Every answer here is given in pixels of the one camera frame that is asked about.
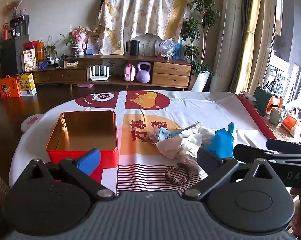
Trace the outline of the orange gift box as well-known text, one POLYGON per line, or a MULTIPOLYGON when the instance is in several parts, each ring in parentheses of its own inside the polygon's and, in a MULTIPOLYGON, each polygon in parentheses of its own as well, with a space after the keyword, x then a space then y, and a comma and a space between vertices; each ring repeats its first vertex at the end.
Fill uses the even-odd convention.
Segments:
POLYGON ((0 95, 1 98, 19 98, 21 92, 19 88, 18 78, 7 75, 0 79, 0 95))

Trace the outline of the white mesh drawstring bag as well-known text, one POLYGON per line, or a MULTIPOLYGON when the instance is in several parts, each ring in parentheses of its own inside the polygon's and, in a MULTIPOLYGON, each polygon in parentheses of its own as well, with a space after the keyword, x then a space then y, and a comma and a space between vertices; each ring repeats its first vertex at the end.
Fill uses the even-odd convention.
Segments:
POLYGON ((158 151, 168 159, 176 159, 191 169, 191 172, 202 177, 204 170, 197 161, 197 152, 202 146, 203 135, 190 129, 154 128, 145 140, 154 144, 158 151))

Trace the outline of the blue cartoon face mask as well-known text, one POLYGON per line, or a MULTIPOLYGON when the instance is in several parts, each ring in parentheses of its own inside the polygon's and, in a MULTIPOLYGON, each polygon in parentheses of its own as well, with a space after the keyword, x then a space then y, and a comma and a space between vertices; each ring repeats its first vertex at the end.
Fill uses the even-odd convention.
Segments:
POLYGON ((159 141, 163 141, 166 139, 171 139, 175 137, 176 135, 180 135, 185 129, 177 129, 174 131, 169 131, 163 127, 159 129, 158 139, 159 141))

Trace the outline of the purple kettlebell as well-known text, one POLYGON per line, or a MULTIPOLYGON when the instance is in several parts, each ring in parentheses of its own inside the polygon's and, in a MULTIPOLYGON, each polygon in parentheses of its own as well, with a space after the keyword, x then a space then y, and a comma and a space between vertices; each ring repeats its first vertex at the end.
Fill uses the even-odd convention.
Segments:
POLYGON ((151 70, 151 64, 149 62, 139 62, 137 65, 137 75, 136 79, 140 83, 148 83, 150 81, 150 70, 151 70), (147 66, 147 70, 141 69, 141 66, 147 66))

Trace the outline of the brown hair scrunchie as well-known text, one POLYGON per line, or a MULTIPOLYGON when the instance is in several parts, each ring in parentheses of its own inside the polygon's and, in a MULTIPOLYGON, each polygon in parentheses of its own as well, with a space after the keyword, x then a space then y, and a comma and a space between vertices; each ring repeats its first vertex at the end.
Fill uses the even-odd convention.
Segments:
POLYGON ((169 166, 165 170, 166 181, 176 186, 182 186, 187 184, 191 180, 191 178, 191 171, 183 163, 178 163, 176 165, 169 166))

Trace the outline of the yellow carton box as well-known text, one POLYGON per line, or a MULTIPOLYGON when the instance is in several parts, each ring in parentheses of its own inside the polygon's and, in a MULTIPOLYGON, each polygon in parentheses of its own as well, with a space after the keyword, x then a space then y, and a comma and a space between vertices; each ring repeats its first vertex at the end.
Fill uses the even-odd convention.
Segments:
POLYGON ((35 96, 37 93, 32 73, 23 73, 17 77, 21 96, 35 96))

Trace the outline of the wooden TV cabinet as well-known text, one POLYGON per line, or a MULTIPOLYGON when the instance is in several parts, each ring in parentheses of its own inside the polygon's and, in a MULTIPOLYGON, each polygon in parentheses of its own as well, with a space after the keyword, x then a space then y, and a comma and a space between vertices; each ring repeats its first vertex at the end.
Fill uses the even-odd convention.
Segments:
POLYGON ((33 70, 34 82, 37 85, 95 83, 116 86, 153 86, 179 88, 185 90, 191 83, 192 65, 184 60, 167 60, 155 56, 130 56, 130 55, 84 55, 69 57, 66 62, 77 62, 75 67, 57 69, 48 66, 45 69, 33 70), (132 63, 137 67, 139 62, 151 64, 150 81, 124 81, 123 72, 127 64, 132 63), (93 65, 109 66, 109 79, 107 81, 91 81, 89 68, 93 65))

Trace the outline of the blue cloth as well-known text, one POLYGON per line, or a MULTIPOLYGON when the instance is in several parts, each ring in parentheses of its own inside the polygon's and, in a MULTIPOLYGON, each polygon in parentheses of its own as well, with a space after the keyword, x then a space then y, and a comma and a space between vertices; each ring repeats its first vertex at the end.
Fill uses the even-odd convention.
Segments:
POLYGON ((219 157, 220 159, 224 158, 233 158, 233 132, 234 132, 234 123, 229 123, 227 129, 219 129, 215 132, 214 137, 211 142, 205 146, 205 149, 219 157))

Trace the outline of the white cloth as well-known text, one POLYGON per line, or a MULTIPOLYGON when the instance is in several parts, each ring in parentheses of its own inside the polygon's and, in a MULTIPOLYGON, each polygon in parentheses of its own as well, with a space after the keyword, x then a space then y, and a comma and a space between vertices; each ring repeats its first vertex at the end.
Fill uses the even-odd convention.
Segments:
POLYGON ((182 138, 179 149, 180 156, 197 157, 197 152, 201 146, 207 146, 215 135, 215 131, 201 126, 183 131, 179 137, 182 138))

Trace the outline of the pink plush doll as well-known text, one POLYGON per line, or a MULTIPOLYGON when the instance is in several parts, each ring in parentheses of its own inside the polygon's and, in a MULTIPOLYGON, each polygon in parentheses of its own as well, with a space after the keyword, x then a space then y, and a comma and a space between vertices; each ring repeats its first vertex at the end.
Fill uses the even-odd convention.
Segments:
POLYGON ((78 55, 85 55, 87 29, 80 25, 77 29, 72 30, 72 36, 74 39, 74 44, 78 49, 78 55))

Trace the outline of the tall potted green plant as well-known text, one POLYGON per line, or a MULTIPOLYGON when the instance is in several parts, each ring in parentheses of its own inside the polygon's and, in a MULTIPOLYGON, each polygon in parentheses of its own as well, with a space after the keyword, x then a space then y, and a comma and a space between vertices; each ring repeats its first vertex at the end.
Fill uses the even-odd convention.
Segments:
POLYGON ((215 8, 214 0, 193 0, 192 6, 194 13, 185 18, 180 37, 189 42, 183 46, 183 53, 195 75, 191 91, 202 92, 212 72, 212 68, 204 63, 207 36, 219 19, 220 11, 215 8))

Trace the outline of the yellow curtain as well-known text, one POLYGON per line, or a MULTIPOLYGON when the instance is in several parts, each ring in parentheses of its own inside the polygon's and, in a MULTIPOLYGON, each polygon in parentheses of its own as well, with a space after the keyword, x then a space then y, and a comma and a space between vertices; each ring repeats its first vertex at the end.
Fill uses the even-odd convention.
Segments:
POLYGON ((231 85, 231 91, 235 94, 248 89, 260 6, 261 0, 243 0, 242 41, 231 85))

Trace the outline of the red square tin box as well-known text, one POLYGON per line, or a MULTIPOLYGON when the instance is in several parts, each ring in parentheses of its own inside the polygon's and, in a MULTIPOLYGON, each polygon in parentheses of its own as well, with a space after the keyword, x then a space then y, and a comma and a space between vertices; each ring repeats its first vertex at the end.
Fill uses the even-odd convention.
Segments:
POLYGON ((119 164, 115 112, 62 113, 46 145, 51 162, 57 164, 64 158, 77 159, 92 148, 99 149, 101 157, 90 177, 100 183, 103 171, 119 164))

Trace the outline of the black cylinder speaker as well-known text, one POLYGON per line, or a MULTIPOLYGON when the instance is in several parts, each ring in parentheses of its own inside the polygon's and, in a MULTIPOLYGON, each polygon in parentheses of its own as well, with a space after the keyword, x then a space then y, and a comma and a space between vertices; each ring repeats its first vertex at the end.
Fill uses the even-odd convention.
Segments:
POLYGON ((130 55, 138 56, 139 55, 139 47, 140 47, 139 40, 131 40, 130 41, 130 55))

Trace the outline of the white standing air conditioner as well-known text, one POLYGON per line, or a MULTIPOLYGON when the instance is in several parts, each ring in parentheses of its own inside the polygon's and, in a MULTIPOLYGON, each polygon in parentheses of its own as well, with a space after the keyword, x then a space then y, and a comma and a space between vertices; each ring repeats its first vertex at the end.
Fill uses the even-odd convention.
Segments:
POLYGON ((223 0, 210 92, 229 91, 239 56, 242 29, 242 0, 223 0))

